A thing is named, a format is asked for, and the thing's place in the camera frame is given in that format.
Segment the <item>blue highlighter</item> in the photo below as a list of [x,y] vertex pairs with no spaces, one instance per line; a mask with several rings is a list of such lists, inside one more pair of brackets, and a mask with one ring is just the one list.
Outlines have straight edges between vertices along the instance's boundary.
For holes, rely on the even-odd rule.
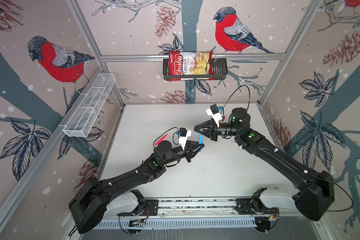
[[[199,134],[199,145],[203,144],[203,135]],[[202,152],[202,147],[199,146],[199,153]]]

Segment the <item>pink highlighter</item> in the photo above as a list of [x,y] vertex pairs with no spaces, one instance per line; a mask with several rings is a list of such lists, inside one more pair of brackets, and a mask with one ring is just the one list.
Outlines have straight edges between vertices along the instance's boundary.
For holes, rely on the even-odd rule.
[[164,134],[162,137],[160,137],[155,143],[154,146],[157,146],[160,142],[162,142],[168,134]]

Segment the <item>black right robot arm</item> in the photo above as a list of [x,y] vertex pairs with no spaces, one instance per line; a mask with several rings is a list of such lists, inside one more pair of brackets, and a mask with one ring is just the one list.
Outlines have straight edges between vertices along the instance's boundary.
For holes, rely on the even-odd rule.
[[220,123],[222,116],[216,106],[207,110],[212,119],[194,127],[195,132],[217,141],[219,136],[234,137],[235,143],[284,175],[294,190],[280,191],[258,189],[251,200],[251,208],[262,214],[273,208],[299,211],[312,221],[318,221],[335,201],[333,177],[326,171],[304,166],[276,148],[265,136],[251,129],[251,116],[244,108],[232,110],[227,123]]

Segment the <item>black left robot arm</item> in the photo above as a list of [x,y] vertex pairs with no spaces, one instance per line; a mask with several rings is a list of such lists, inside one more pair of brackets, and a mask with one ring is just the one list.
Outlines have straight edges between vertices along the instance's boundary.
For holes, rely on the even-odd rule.
[[191,162],[204,146],[195,141],[186,141],[185,147],[173,148],[169,141],[162,141],[140,166],[131,171],[100,181],[95,177],[88,179],[69,203],[78,233],[87,233],[98,225],[111,201],[128,190],[159,178],[172,162],[179,162],[183,158]]

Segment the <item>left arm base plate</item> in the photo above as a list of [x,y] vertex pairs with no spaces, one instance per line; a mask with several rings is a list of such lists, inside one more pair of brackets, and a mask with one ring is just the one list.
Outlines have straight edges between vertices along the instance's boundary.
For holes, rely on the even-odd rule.
[[120,217],[137,217],[137,216],[157,216],[159,209],[158,200],[146,200],[144,204],[139,205],[130,213],[120,213],[117,216]]

